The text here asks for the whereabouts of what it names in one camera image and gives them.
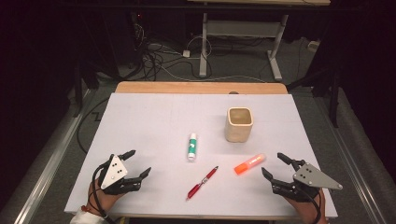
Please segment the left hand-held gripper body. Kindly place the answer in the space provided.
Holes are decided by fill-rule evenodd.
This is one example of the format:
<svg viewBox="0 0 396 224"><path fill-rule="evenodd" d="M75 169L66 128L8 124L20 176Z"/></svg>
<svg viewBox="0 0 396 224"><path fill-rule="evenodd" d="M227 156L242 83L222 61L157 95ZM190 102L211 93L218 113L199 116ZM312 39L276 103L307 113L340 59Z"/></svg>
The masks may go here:
<svg viewBox="0 0 396 224"><path fill-rule="evenodd" d="M128 171L119 158L119 155L112 154L110 159L104 163L104 168L99 176L99 187L105 194L119 195L131 191L138 191L141 182L135 178L125 178Z"/></svg>

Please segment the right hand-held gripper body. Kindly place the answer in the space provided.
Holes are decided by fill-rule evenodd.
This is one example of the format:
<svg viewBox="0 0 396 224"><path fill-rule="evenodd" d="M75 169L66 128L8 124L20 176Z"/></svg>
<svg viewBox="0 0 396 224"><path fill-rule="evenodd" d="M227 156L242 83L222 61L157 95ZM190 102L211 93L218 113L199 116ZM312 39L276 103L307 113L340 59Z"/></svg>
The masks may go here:
<svg viewBox="0 0 396 224"><path fill-rule="evenodd" d="M313 201L321 189L341 190L343 185L321 172L311 163L297 162L293 164L295 173L290 183L271 178L270 183L274 194L281 195L298 203Z"/></svg>

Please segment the orange highlighter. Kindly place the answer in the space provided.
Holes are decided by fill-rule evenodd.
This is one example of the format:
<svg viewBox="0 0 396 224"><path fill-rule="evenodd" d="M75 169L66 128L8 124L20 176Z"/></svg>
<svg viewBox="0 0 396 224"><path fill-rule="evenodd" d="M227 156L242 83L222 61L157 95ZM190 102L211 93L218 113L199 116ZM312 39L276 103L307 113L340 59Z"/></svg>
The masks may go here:
<svg viewBox="0 0 396 224"><path fill-rule="evenodd" d="M247 170L253 168L254 166L264 162L265 160L266 160L266 155L264 153L261 153L235 166L233 170L237 175L241 175Z"/></svg>

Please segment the beige square cup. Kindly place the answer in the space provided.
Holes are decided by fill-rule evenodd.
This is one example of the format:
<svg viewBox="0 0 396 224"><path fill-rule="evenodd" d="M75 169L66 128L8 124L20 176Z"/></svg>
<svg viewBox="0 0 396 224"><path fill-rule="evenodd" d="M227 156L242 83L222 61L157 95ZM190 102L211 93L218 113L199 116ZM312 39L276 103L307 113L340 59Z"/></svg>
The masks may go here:
<svg viewBox="0 0 396 224"><path fill-rule="evenodd" d="M225 138L232 143L244 143L248 140L253 126L253 117L247 107L230 107L224 129Z"/></svg>

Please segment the red pen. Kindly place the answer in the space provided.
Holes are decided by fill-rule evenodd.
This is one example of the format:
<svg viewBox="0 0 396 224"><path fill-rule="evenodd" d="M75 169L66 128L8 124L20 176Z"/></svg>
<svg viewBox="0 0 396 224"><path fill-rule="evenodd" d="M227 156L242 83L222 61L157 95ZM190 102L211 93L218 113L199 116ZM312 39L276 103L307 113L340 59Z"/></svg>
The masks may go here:
<svg viewBox="0 0 396 224"><path fill-rule="evenodd" d="M205 177L196 184L187 194L186 201L190 200L211 177L219 169L218 166L214 167Z"/></svg>

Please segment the person's left hand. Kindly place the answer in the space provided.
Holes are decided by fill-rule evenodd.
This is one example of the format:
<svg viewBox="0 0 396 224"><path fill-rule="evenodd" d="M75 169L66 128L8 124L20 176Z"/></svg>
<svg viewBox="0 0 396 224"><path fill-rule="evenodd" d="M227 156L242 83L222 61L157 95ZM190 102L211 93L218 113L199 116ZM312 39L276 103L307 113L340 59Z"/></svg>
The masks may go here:
<svg viewBox="0 0 396 224"><path fill-rule="evenodd" d="M90 185L88 191L88 201L85 205L84 211L90 212L100 217L100 210L108 212L121 197L122 194L105 194L98 186L94 188L92 185Z"/></svg>

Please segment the person's right hand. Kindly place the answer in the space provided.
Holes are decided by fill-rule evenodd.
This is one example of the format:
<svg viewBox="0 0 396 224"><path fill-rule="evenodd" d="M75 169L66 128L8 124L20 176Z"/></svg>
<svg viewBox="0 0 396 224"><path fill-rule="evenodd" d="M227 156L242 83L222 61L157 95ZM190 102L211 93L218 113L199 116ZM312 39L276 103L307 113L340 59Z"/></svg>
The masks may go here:
<svg viewBox="0 0 396 224"><path fill-rule="evenodd" d="M315 198L315 202L320 209L320 219L317 219L318 211L312 203L298 203L289 198L286 198L286 201L293 206L304 224L328 224L328 220L325 217L326 200L322 191Z"/></svg>

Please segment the white board mat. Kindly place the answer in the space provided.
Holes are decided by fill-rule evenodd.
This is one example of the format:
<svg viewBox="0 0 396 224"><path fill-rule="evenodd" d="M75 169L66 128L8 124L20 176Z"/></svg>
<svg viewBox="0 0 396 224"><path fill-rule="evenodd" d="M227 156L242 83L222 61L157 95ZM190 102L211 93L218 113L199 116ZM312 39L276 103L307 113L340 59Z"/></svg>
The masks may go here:
<svg viewBox="0 0 396 224"><path fill-rule="evenodd" d="M224 129L230 107L247 107L253 117L248 140L232 143ZM198 134L195 161L189 139ZM87 201L94 170L112 154L134 150L125 162L136 177L151 167L142 187L123 196L112 214L131 217L289 219L294 209L272 192L262 167L290 182L294 170L277 157L318 163L291 95L114 93L92 141L65 212ZM255 155L266 160L241 175L233 168ZM188 201L188 192L214 167L219 169Z"/></svg>

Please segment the white green glue stick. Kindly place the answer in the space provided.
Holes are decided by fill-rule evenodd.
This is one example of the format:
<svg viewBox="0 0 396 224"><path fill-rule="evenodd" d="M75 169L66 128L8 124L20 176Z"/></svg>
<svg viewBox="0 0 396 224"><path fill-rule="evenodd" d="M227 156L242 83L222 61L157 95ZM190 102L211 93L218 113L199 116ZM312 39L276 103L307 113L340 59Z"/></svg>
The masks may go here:
<svg viewBox="0 0 396 224"><path fill-rule="evenodd" d="M197 144L198 144L198 134L192 133L190 136L190 139L189 139L189 148L188 148L188 154L187 154L187 159L189 161L196 160Z"/></svg>

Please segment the black metal stand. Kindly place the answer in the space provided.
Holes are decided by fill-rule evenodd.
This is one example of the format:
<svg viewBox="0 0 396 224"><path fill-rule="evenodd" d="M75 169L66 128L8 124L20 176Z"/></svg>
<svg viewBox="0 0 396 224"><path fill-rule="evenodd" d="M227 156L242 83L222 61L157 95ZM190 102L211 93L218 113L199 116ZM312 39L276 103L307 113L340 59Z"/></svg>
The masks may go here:
<svg viewBox="0 0 396 224"><path fill-rule="evenodd" d="M329 102L329 119L334 128L338 127L337 123L337 107L340 84L340 67L336 63L330 63L323 66L318 71L307 74L305 77L299 78L286 86L291 91L300 86L308 86L312 88L314 97L330 97Z"/></svg>
<svg viewBox="0 0 396 224"><path fill-rule="evenodd" d="M92 65L86 61L78 60L74 68L74 81L75 81L75 101L77 108L74 113L76 118L83 107L83 89L82 83L85 83L88 89L97 90L99 88L99 81L96 77L96 72L93 70Z"/></svg>

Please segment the wooden table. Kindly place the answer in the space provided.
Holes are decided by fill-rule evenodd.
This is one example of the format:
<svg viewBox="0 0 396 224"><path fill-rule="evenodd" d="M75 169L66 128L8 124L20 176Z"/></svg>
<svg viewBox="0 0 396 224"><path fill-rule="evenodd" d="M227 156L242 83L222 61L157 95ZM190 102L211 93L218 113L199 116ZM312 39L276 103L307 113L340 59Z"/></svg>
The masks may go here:
<svg viewBox="0 0 396 224"><path fill-rule="evenodd" d="M123 81L117 88L116 93L183 93L183 94L228 94L230 91L238 91L243 94L281 94L286 95L286 86L279 83L221 83L221 82L132 82ZM95 179L92 185L98 185ZM318 211L317 219L320 219L320 209L315 199L311 202Z"/></svg>

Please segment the white metal desk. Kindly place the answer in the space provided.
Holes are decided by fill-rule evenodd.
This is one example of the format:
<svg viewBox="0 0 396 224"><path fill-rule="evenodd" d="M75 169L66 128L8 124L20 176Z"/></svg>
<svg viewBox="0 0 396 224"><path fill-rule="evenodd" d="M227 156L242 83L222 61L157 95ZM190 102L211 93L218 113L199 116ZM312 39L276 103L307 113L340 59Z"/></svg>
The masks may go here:
<svg viewBox="0 0 396 224"><path fill-rule="evenodd" d="M296 7L327 7L331 0L189 0L190 2L198 2L203 7L213 6L214 4L225 4L230 6L236 4L238 7L246 5L248 7L285 7L286 9L293 9ZM266 51L266 56L272 74L276 81L282 80L276 54L284 34L289 14L282 15L279 21L232 21L225 20L210 20L208 14L203 14L202 21L202 39L199 77L208 77L209 62L207 60L212 50L212 45L208 40L208 36L236 36L236 37L270 37L274 39L273 48Z"/></svg>

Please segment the silver metal rail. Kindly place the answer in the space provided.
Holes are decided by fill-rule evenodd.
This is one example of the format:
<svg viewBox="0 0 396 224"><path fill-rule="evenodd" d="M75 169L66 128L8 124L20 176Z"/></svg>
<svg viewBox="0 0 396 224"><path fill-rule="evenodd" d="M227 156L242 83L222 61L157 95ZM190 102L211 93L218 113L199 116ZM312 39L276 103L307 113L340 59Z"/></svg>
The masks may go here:
<svg viewBox="0 0 396 224"><path fill-rule="evenodd" d="M362 173L359 171L358 165L353 159L352 154L348 151L348 147L344 138L339 132L339 129L333 126L324 101L320 98L316 98L315 102L321 115L325 118L327 125L332 131L332 136L337 142L338 154L340 155L341 160L346 167L346 171L354 185L355 191L358 193L360 201L362 202L362 205L364 206L364 209L370 220L373 224L387 224L384 214L380 210L380 207L375 200L374 194L363 178Z"/></svg>
<svg viewBox="0 0 396 224"><path fill-rule="evenodd" d="M47 194L73 135L82 121L96 90L85 90L82 94L82 108L72 104L55 131L38 154L27 174L15 191L16 216L11 224L30 224L39 205Z"/></svg>

